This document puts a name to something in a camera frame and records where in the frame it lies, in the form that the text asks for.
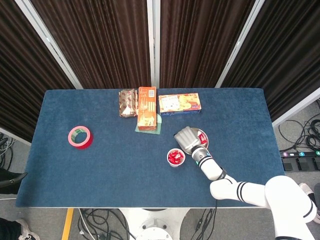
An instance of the orange snack box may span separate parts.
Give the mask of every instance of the orange snack box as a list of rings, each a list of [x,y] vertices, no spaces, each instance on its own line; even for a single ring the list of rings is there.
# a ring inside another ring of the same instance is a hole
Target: orange snack box
[[[155,131],[157,129],[157,108],[156,108],[155,86],[139,87],[139,104],[138,104],[138,129]]]

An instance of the foot pedal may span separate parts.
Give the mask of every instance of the foot pedal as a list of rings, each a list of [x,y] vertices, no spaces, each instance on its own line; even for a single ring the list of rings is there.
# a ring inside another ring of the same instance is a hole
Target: foot pedal
[[[282,164],[283,164],[283,169],[286,171],[286,172],[291,172],[293,170],[293,167],[292,167],[292,164],[290,162],[289,159],[284,159],[282,161]]]
[[[309,166],[307,163],[307,160],[304,158],[297,158],[296,159],[296,163],[298,164],[298,169],[300,171],[308,171],[309,170]]]
[[[316,170],[320,170],[320,157],[312,158]]]

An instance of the table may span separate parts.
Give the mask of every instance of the table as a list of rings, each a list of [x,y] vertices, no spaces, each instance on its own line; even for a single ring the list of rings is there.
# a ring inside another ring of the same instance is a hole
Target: table
[[[119,117],[118,92],[46,92],[17,207],[212,208],[211,182],[192,158],[177,168],[167,163],[168,150],[179,147],[173,135],[186,126],[206,132],[214,159],[239,182],[265,184],[284,174],[262,89],[158,89],[158,95],[198,93],[202,106],[199,114],[163,116],[160,135],[135,132],[137,118]],[[93,134],[87,149],[68,143],[78,125]]]

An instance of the red candy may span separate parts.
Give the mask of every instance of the red candy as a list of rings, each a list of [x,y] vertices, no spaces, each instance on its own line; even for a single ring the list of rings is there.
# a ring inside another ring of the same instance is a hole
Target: red candy
[[[206,144],[208,142],[208,140],[206,139],[206,137],[203,133],[201,133],[198,137],[201,141],[201,144]]]
[[[178,165],[184,160],[184,156],[177,150],[174,150],[169,153],[168,160],[170,163]]]

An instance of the robotic hand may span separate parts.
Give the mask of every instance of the robotic hand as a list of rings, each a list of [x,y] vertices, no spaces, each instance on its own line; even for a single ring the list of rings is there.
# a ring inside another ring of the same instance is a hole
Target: robotic hand
[[[275,240],[315,239],[306,223],[315,218],[317,207],[290,177],[275,176],[265,185],[237,182],[201,146],[198,136],[189,126],[179,131],[174,138],[182,150],[191,152],[203,173],[213,181],[210,192],[215,199],[232,199],[270,209]]]

